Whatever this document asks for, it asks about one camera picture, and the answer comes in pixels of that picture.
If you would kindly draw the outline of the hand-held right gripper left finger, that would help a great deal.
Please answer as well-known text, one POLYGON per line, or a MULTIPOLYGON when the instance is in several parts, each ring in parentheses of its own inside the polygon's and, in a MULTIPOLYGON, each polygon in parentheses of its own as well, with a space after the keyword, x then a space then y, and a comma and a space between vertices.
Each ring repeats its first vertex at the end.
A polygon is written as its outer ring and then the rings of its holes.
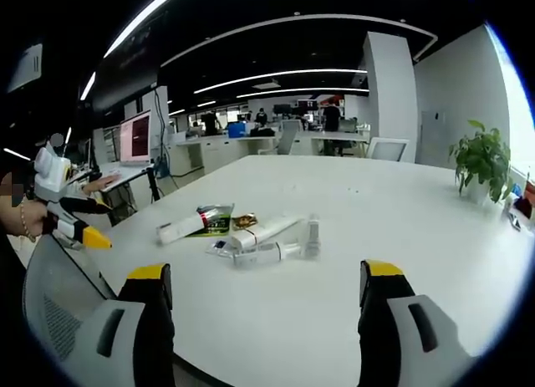
POLYGON ((77 386, 173 386, 171 265, 139 267, 82 322, 69 356, 77 386))

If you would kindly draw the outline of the person's left hand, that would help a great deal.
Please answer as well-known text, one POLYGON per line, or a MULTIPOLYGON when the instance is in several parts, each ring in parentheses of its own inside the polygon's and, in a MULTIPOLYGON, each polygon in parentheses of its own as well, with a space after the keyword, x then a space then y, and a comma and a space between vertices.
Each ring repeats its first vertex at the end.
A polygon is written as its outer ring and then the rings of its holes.
POLYGON ((24 236, 34 242, 43 233, 47 215, 46 206, 39 201, 23 198, 15 206, 10 197, 1 197, 1 224, 9 235, 24 236))

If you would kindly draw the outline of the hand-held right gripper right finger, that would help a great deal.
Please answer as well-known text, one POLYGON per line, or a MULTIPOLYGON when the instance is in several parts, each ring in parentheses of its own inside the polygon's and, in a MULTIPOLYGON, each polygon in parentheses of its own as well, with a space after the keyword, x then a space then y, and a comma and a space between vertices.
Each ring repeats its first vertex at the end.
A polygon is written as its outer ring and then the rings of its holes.
POLYGON ((476 358, 455 322, 394 264, 360 262, 360 386, 452 386, 476 358))

